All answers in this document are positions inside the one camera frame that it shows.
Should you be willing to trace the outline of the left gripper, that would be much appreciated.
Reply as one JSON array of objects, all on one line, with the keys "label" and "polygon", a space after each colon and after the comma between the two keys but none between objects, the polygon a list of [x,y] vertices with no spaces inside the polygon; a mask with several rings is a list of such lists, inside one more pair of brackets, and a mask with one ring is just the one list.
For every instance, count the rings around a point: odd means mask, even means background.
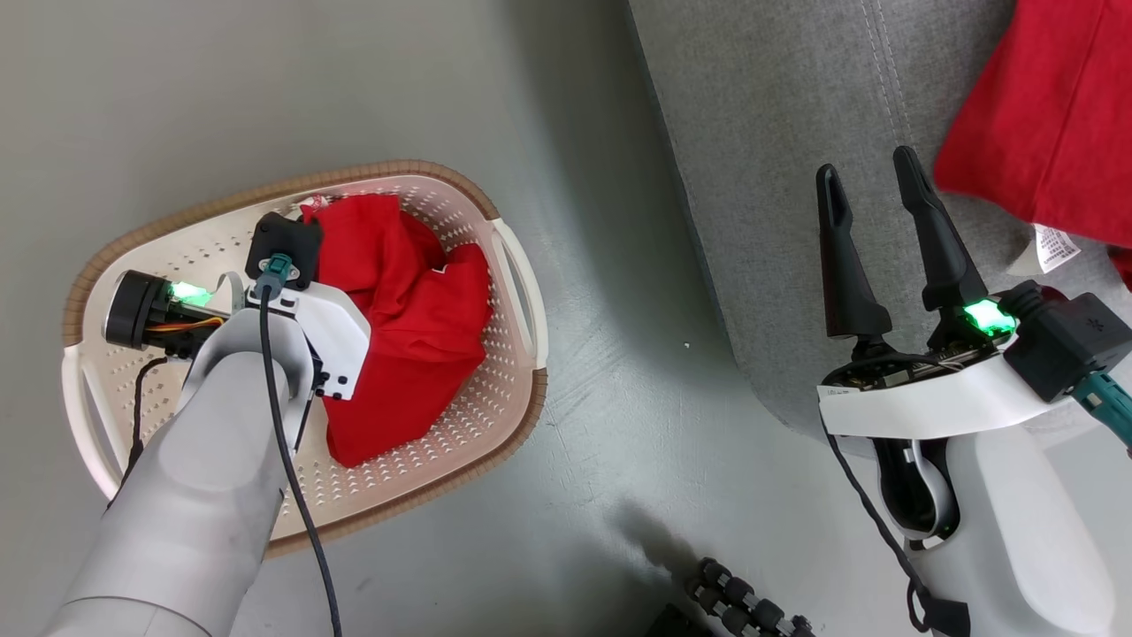
[{"label": "left gripper", "polygon": [[[106,315],[106,341],[126,348],[157,347],[170,358],[192,359],[218,327],[245,308],[257,311],[257,285],[246,286],[228,272],[218,282],[233,307],[207,305],[214,293],[183,281],[126,270],[117,282]],[[317,395],[351,399],[371,343],[371,327],[342,290],[311,282],[303,290],[282,289],[267,303],[271,313],[294,321],[303,333]]]}]

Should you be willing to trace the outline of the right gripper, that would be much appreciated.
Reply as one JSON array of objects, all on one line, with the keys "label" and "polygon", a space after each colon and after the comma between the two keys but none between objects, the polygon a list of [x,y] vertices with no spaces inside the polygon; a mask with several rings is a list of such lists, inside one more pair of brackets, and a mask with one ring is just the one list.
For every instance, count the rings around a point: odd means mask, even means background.
[{"label": "right gripper", "polygon": [[[826,380],[818,387],[818,408],[827,432],[872,439],[954,438],[1021,425],[1052,411],[1003,358],[1007,344],[1017,341],[1017,321],[995,301],[983,301],[988,289],[916,150],[899,146],[893,166],[921,251],[923,307],[967,307],[976,326],[998,329],[998,341],[989,356],[970,360],[959,370],[919,365],[906,382],[890,388]],[[822,165],[815,182],[826,335],[883,337],[892,332],[892,318],[876,300],[854,246],[854,210],[837,167]]]}]

